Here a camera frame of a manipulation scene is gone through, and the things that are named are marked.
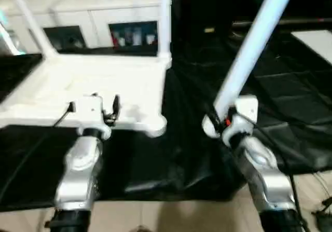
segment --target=shelf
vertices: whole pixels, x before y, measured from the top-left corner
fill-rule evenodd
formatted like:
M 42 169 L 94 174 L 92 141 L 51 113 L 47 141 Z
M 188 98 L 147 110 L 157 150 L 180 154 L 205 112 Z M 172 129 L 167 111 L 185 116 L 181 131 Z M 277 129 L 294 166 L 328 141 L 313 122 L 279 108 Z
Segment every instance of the shelf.
M 158 6 L 159 0 L 27 0 L 33 14 Z M 13 6 L 6 13 L 20 15 Z

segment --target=black handle grip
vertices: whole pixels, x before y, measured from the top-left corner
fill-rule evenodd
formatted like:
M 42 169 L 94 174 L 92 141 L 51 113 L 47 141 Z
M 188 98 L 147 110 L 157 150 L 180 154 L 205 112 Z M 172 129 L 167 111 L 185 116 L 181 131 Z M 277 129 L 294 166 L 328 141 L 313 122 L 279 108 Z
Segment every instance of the black handle grip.
M 45 227 L 51 232 L 87 232 L 90 225 L 90 211 L 56 210 L 51 221 Z
M 260 221 L 265 232 L 302 232 L 301 220 L 295 210 L 264 211 Z

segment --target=tile floor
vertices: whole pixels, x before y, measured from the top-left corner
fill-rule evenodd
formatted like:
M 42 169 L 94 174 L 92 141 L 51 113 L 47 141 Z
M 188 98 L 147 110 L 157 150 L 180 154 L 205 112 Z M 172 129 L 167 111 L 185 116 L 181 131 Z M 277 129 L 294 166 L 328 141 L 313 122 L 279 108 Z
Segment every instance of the tile floor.
M 327 198 L 332 189 L 332 171 L 321 173 L 320 182 L 313 175 L 296 177 L 303 215 L 312 232 L 315 228 L 310 211 Z M 40 232 L 44 222 L 53 214 L 52 209 L 0 213 L 0 231 Z M 231 202 L 97 202 L 91 219 L 93 232 L 134 232 L 144 225 L 152 232 L 261 232 L 248 187 L 242 188 Z

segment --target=black tarp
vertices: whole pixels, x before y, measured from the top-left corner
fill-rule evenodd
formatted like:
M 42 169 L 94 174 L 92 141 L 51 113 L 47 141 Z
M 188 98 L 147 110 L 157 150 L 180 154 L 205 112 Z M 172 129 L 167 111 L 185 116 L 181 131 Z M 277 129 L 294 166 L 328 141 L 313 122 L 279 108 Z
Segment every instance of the black tarp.
M 226 200 L 234 195 L 242 178 L 230 151 L 204 134 L 201 121 L 242 36 L 237 33 L 224 42 L 208 39 L 199 47 L 174 45 L 162 107 L 167 131 L 155 139 L 139 132 L 113 133 L 104 147 L 100 199 Z M 329 63 L 289 33 L 278 32 L 243 89 L 243 94 L 258 97 L 258 124 L 279 144 L 292 173 L 332 169 L 331 79 Z M 75 129 L 9 126 L 0 130 L 0 188 L 45 132 L 49 137 L 11 184 L 1 210 L 52 205 Z M 259 132 L 255 134 L 269 145 Z

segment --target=white tray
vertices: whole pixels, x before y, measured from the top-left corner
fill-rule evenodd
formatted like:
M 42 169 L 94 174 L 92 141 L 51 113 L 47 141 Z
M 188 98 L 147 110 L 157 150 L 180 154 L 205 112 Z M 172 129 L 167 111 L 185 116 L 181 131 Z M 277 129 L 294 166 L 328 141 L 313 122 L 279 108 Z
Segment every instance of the white tray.
M 69 102 L 98 93 L 108 113 L 115 95 L 120 96 L 115 129 L 160 136 L 167 123 L 161 104 L 170 66 L 171 59 L 156 57 L 57 55 L 37 66 L 0 104 L 0 128 L 52 125 Z M 69 113 L 60 126 L 79 127 L 82 122 L 81 117 Z

